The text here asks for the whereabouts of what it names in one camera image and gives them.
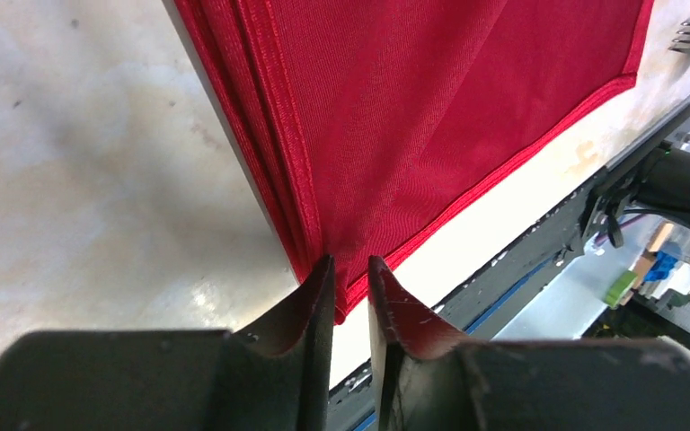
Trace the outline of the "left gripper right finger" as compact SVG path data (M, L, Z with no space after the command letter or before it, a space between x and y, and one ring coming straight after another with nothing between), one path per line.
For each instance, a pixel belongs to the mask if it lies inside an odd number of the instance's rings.
M690 430L690 360L656 339L488 341L368 261L381 430Z

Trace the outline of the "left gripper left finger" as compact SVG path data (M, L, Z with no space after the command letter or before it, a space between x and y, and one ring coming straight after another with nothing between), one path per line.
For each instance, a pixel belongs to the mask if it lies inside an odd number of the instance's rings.
M0 356L0 430L322 430L334 260L240 330L52 330Z

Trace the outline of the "red cloth napkin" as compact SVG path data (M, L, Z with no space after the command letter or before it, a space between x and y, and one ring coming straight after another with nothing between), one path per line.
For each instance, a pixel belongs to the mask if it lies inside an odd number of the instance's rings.
M650 1L179 1L298 277L336 323L561 132L636 83Z

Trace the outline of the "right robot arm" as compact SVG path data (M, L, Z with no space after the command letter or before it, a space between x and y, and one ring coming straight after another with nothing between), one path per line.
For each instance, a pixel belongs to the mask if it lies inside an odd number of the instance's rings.
M588 195L582 236L606 233L618 248L619 218L626 214L661 216L690 229L690 152L662 145L604 171Z

